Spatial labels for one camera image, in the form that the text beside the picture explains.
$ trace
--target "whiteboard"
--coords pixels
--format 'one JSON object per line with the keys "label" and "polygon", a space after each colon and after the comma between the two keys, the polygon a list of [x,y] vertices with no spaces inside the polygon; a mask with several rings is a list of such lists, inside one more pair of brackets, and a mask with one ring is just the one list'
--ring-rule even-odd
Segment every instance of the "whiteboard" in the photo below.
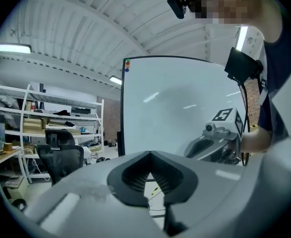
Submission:
{"label": "whiteboard", "polygon": [[131,58],[121,88],[125,154],[159,150],[183,156],[218,110],[236,107],[244,119],[240,88],[224,70],[197,59]]}

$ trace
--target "fluorescent light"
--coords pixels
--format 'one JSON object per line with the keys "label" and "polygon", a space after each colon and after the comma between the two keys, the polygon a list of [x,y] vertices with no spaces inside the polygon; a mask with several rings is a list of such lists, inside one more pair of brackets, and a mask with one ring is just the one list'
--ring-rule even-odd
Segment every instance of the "fluorescent light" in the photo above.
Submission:
{"label": "fluorescent light", "polygon": [[114,83],[117,83],[117,84],[119,84],[119,85],[122,85],[122,80],[119,79],[119,78],[117,78],[117,77],[115,77],[115,76],[112,76],[112,77],[110,78],[110,81],[112,81],[112,82],[114,82]]}
{"label": "fluorescent light", "polygon": [[191,106],[185,107],[184,109],[189,109],[189,108],[196,107],[196,106],[197,105],[191,105]]}
{"label": "fluorescent light", "polygon": [[247,31],[248,31],[248,27],[247,26],[242,26],[241,29],[240,29],[239,40],[238,40],[238,44],[236,45],[236,49],[239,50],[239,51],[242,50],[242,46],[243,46]]}
{"label": "fluorescent light", "polygon": [[236,93],[230,93],[230,94],[226,95],[226,97],[229,97],[229,96],[237,94],[237,93],[241,93],[241,92],[239,91],[239,92],[236,92]]}
{"label": "fluorescent light", "polygon": [[153,100],[155,98],[155,96],[157,96],[159,93],[155,93],[155,94],[152,94],[150,97],[146,98],[143,102],[144,103],[147,103],[149,102],[150,100]]}
{"label": "fluorescent light", "polygon": [[0,52],[16,52],[30,54],[31,46],[20,44],[0,44]]}

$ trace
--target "person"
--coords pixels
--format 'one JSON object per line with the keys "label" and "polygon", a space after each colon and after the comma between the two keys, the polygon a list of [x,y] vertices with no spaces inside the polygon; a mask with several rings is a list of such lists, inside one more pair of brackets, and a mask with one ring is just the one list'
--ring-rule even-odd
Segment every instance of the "person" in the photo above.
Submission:
{"label": "person", "polygon": [[260,107],[258,129],[244,133],[242,152],[265,152],[270,145],[288,136],[272,98],[291,74],[291,18],[279,0],[191,0],[195,8],[204,11],[207,18],[219,23],[253,26],[264,38],[267,61],[267,95]]}

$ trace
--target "camera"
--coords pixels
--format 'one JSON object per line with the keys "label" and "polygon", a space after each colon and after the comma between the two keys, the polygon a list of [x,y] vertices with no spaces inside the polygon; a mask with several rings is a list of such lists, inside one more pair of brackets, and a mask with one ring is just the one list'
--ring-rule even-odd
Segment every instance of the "camera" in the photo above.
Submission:
{"label": "camera", "polygon": [[179,19],[185,18],[187,7],[195,13],[196,18],[207,18],[207,11],[201,6],[201,0],[167,0],[167,3]]}

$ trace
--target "white corrugated ceiling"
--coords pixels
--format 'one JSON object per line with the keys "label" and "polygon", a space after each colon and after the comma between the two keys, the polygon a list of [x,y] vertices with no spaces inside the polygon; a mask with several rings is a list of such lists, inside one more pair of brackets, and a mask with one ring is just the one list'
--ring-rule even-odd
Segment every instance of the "white corrugated ceiling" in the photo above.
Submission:
{"label": "white corrugated ceiling", "polygon": [[[119,86],[109,77],[121,77],[126,57],[185,56],[226,64],[237,32],[234,26],[177,19],[167,0],[23,0],[1,29],[0,43],[29,44],[33,52],[0,54],[0,65],[10,59],[45,66],[111,91]],[[243,51],[253,57],[261,35],[251,29],[246,39]]]}

